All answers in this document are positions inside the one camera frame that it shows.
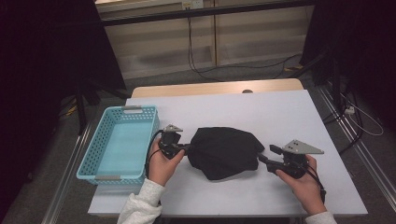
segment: left hand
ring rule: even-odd
[[[150,156],[152,153],[154,155],[152,155],[149,161],[148,179],[165,187],[168,180],[174,174],[176,167],[183,159],[185,151],[180,150],[172,160],[168,160],[161,151],[156,152],[160,149],[158,146],[159,141],[160,139],[154,141],[149,153]]]

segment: black cable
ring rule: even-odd
[[[340,119],[341,117],[343,117],[343,115],[344,115],[344,113],[341,112],[339,115],[337,115],[337,117],[335,117],[334,119],[328,120],[328,121],[324,121],[323,124],[326,125],[326,124],[330,124],[330,123],[332,123],[332,122],[335,122],[336,120],[338,120],[338,119]]]
[[[216,79],[216,78],[212,78],[212,77],[205,77],[201,74],[201,72],[199,72],[197,70],[197,68],[195,67],[195,63],[194,63],[194,57],[192,55],[192,40],[191,40],[191,18],[187,18],[188,22],[189,22],[189,66],[190,69],[195,72],[196,74],[198,74],[200,77],[203,77],[205,79],[210,79],[210,80],[215,80],[218,82],[223,82],[222,80]]]
[[[149,178],[149,160],[151,159],[149,152],[151,151],[151,146],[152,143],[154,142],[155,137],[159,134],[159,133],[163,133],[163,130],[159,130],[157,131],[154,135],[152,135],[151,140],[149,141],[148,144],[148,151],[146,153],[146,163],[145,163],[145,169],[146,169],[146,178]]]
[[[352,91],[351,93],[352,93],[352,97],[353,97],[355,106],[358,106],[358,101],[356,100],[356,95],[353,93],[353,91]],[[359,126],[363,127],[363,122],[362,122],[362,120],[361,120],[361,112],[360,112],[359,110],[356,110],[356,111],[355,111],[355,117],[356,117],[356,119],[357,119],[357,122],[358,122]],[[359,128],[359,129],[358,129],[358,132],[356,133],[356,136],[355,136],[355,137],[353,138],[353,140],[349,143],[349,145],[347,145],[345,148],[341,149],[341,150],[338,152],[338,154],[341,156],[341,155],[343,155],[346,151],[348,151],[350,148],[352,148],[352,147],[361,139],[361,136],[362,136],[362,135],[363,135],[363,130],[362,130],[361,128]]]
[[[68,115],[68,114],[73,114],[74,112],[76,112],[76,111],[78,111],[78,109],[74,109],[73,111],[67,111],[67,112],[65,112],[65,113],[62,113],[62,114],[60,114],[60,115],[58,115],[58,117],[60,118],[60,117],[63,117],[63,116],[65,116],[65,115]]]
[[[227,65],[227,66],[220,66],[220,67],[209,68],[209,69],[204,70],[204,71],[199,71],[199,70],[195,67],[195,62],[194,62],[193,54],[192,54],[192,39],[191,39],[192,28],[191,28],[191,18],[188,18],[188,23],[189,23],[189,57],[188,57],[188,59],[189,59],[189,66],[190,66],[191,71],[197,73],[200,77],[203,77],[203,78],[205,78],[205,79],[211,79],[211,80],[215,80],[215,81],[218,81],[218,82],[223,82],[223,80],[219,80],[219,79],[211,78],[211,77],[205,77],[205,76],[202,75],[202,73],[207,73],[207,72],[210,72],[210,71],[213,71],[213,70],[216,70],[216,69],[221,69],[221,68],[268,68],[268,67],[277,66],[277,65],[279,65],[279,64],[283,64],[283,65],[282,65],[282,70],[279,72],[279,74],[277,74],[276,76],[274,76],[274,77],[271,78],[271,79],[275,79],[275,78],[279,77],[280,75],[282,75],[283,70],[284,70],[284,68],[285,68],[285,63],[286,63],[288,60],[290,60],[290,59],[292,59],[292,58],[294,58],[294,57],[296,57],[296,56],[301,56],[301,55],[302,55],[301,53],[294,54],[294,55],[289,56],[287,59],[285,59],[285,60],[283,60],[283,61],[281,61],[281,62],[279,62],[279,63],[274,63],[274,64],[270,64],[270,65],[264,65],[264,66]]]
[[[320,188],[320,199],[323,201],[323,203],[325,202],[325,195],[326,195],[326,190],[324,189],[322,183],[320,182],[318,173],[315,171],[314,168],[312,168],[312,166],[310,166],[308,164],[308,167],[311,168],[315,174],[312,174],[311,171],[309,171],[308,169],[306,169],[305,167],[301,166],[299,163],[297,163],[296,161],[292,161],[292,163],[294,165],[296,165],[299,169],[303,169],[307,174],[309,174],[315,181],[317,181],[319,188]]]
[[[68,100],[66,103],[64,103],[63,105],[60,106],[61,109],[64,109],[65,107],[67,107],[70,103],[72,103],[73,100],[75,100],[76,97],[72,97],[70,100]]]
[[[160,149],[157,149],[156,151],[154,151],[154,152],[149,156],[149,158],[148,158],[148,164],[149,164],[149,162],[151,161],[152,156],[153,156],[155,153],[159,152],[159,151],[161,151],[161,150],[160,150]]]

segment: hand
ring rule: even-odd
[[[149,161],[148,179],[165,187],[166,182],[172,177],[177,165],[183,159],[185,152],[180,150],[172,160],[168,160],[161,151],[157,151],[160,149],[159,141],[160,139],[154,141],[149,153],[150,156],[154,154]]]
[[[317,161],[309,155],[306,155],[306,159],[308,160],[309,166],[311,166],[312,169],[316,171]],[[310,167],[308,168],[308,170],[314,174],[315,172],[312,169]],[[312,178],[311,175],[305,174],[300,179],[294,179],[281,170],[276,170],[276,174],[285,183],[291,186],[294,195],[300,201],[304,210],[309,214],[309,216],[327,211],[323,201],[320,198],[320,187],[317,181]]]

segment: power outlet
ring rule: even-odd
[[[191,1],[191,8],[192,9],[204,8],[204,0]]]
[[[204,0],[181,2],[181,9],[183,9],[183,10],[197,9],[197,8],[204,8]]]
[[[347,106],[345,113],[350,115],[355,114],[355,107],[353,107],[352,105]]]
[[[191,1],[181,2],[181,9],[183,10],[192,9]]]

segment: white table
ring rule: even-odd
[[[319,177],[327,190],[326,206],[336,216],[367,214],[307,91],[273,91],[134,98],[127,105],[156,105],[161,127],[184,129],[180,143],[189,143],[200,127],[233,127],[253,133],[271,160],[281,157],[269,145],[283,147],[298,139],[325,151],[315,155]],[[128,186],[99,186],[89,213],[111,216],[131,192]],[[222,181],[209,181],[185,157],[162,196],[163,217],[299,217],[304,209],[289,186],[268,173],[264,164]]]

